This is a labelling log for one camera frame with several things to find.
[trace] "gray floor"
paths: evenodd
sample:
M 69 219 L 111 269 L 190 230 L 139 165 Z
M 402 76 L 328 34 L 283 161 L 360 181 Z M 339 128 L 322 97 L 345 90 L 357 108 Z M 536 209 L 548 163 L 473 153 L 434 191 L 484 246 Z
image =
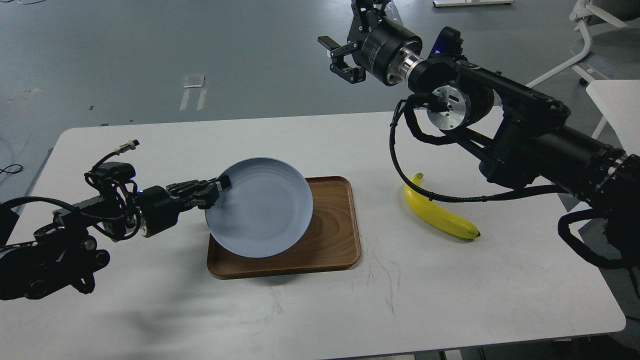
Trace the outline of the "gray floor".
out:
M 427 0 L 396 1 L 404 25 L 425 47 L 452 26 L 471 61 L 522 83 L 570 56 L 573 4 L 518 0 L 435 9 Z M 373 77 L 349 85 L 328 70 L 316 38 L 344 41 L 350 22 L 348 0 L 0 3 L 0 167 L 24 165 L 19 174 L 0 174 L 0 201 L 29 192 L 58 136 L 73 127 L 392 110 L 410 93 L 404 85 L 386 88 Z M 196 110 L 200 90 L 192 90 L 180 110 L 184 77 L 194 74 L 207 76 L 206 102 Z M 573 110 L 568 124 L 590 134 L 601 114 L 577 80 L 565 71 L 537 89 L 564 101 Z M 600 139 L 617 142 L 610 128 Z M 602 243 L 597 224 L 584 236 Z M 624 274 L 604 275 L 625 312 L 639 317 Z M 640 347 L 637 323 L 613 336 Z M 551 358 L 531 346 L 537 345 L 510 345 L 502 353 L 494 347 L 486 357 Z

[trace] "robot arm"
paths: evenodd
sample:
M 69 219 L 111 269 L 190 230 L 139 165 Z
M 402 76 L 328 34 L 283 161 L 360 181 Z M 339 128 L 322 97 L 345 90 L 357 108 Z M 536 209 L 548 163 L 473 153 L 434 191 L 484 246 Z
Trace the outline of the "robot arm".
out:
M 41 198 L 23 197 L 0 204 L 10 209 L 35 201 L 61 207 L 53 212 L 53 221 L 33 233 L 35 241 L 0 247 L 0 299 L 20 297 L 41 299 L 68 285 L 81 293 L 95 287 L 93 273 L 109 263 L 109 253 L 97 248 L 89 235 L 92 226 L 113 241 L 132 238 L 138 230 L 150 237 L 174 226 L 178 215 L 194 207 L 214 206 L 220 193 L 231 187 L 228 176 L 210 180 L 192 180 L 166 188 L 152 186 L 138 191 L 132 180 L 132 165 L 105 162 L 109 157 L 139 145 L 133 140 L 102 158 L 84 176 L 98 196 L 77 204 Z
M 422 40 L 390 20 L 384 7 L 371 0 L 352 2 L 353 22 L 347 44 L 329 37 L 318 42 L 329 52 L 330 70 L 350 83 L 365 80 L 369 72 L 387 86 L 402 81 L 414 92 L 402 100 L 391 124 L 390 151 L 405 183 L 416 192 L 440 201 L 508 200 L 549 192 L 567 192 L 592 209 L 562 217 L 562 239 L 581 257 L 604 268 L 630 268 L 640 264 L 640 159 L 622 149 L 594 140 L 565 126 L 570 110 L 553 97 L 528 88 L 478 65 L 462 53 L 460 32 L 444 28 L 429 54 L 420 56 Z M 345 55 L 352 55 L 350 67 Z M 502 101 L 503 121 L 493 138 L 468 126 L 481 120 L 493 106 L 493 94 Z M 442 136 L 424 134 L 415 110 L 426 108 Z M 457 143 L 480 161 L 487 181 L 513 189 L 504 194 L 459 198 L 415 186 L 402 173 L 395 156 L 395 130 L 404 115 L 412 135 L 432 145 Z M 532 186 L 542 176 L 555 185 Z M 605 259 L 576 239 L 569 224 L 588 218 L 606 218 L 605 234 L 620 250 L 620 259 Z

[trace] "wooden tray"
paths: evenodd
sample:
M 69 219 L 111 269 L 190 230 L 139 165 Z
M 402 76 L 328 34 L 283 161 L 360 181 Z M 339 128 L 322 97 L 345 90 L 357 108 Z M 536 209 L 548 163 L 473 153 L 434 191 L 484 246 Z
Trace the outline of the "wooden tray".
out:
M 351 184 L 340 176 L 307 179 L 314 213 L 306 233 L 289 250 L 268 258 L 244 258 L 209 235 L 207 268 L 219 279 L 345 270 L 361 254 Z

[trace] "light blue plate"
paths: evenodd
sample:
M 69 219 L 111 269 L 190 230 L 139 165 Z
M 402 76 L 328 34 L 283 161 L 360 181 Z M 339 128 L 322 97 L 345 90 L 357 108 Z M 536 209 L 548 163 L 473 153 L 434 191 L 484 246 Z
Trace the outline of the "light blue plate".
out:
M 307 180 L 291 165 L 252 158 L 226 169 L 231 189 L 205 211 L 213 237 L 247 258 L 266 258 L 292 247 L 307 231 L 314 199 Z

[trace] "white table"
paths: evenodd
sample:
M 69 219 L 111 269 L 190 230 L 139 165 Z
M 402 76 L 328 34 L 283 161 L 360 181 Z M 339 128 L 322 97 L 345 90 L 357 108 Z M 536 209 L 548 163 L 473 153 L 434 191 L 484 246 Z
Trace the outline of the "white table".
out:
M 640 80 L 594 80 L 587 94 L 602 113 L 594 137 L 608 121 L 629 154 L 640 154 Z
M 388 155 L 390 113 L 71 129 L 33 191 L 75 202 L 94 195 L 83 172 L 127 139 L 144 188 L 217 176 L 254 156 L 307 177 L 351 181 L 362 258 L 340 272 L 221 281 L 205 266 L 201 211 L 153 238 L 111 243 L 96 289 L 0 304 L 6 359 L 319 359 L 398 354 L 620 331 L 625 318 L 597 268 L 556 234 L 556 195 L 447 204 L 482 232 L 465 243 L 417 218 Z M 493 135 L 494 109 L 476 129 Z M 401 126 L 398 155 L 424 186 L 454 195 L 504 189 L 457 145 L 418 143 Z M 26 206 L 11 242 L 51 220 Z

